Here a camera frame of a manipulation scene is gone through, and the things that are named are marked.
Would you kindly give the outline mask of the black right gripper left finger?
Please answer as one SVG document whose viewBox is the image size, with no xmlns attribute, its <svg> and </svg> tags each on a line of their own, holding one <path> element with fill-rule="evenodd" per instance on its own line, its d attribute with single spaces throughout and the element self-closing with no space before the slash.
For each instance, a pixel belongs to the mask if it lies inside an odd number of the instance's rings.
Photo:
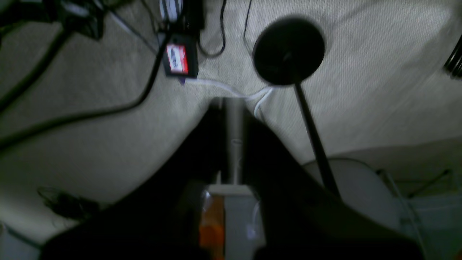
<svg viewBox="0 0 462 260">
<path fill-rule="evenodd" d="M 41 260 L 211 260 L 199 245 L 203 191 L 226 167 L 225 112 L 210 107 L 136 190 L 48 240 Z"/>
</svg>

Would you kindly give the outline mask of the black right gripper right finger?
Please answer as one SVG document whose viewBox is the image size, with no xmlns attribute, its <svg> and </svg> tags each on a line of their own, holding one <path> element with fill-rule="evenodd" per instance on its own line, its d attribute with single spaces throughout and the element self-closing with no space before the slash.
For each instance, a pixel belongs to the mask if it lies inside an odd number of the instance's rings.
<svg viewBox="0 0 462 260">
<path fill-rule="evenodd" d="M 259 199 L 266 245 L 256 259 L 421 260 L 403 235 L 391 192 L 367 165 L 333 159 L 338 194 L 319 163 L 300 165 L 264 123 L 244 111 L 243 183 Z"/>
</svg>

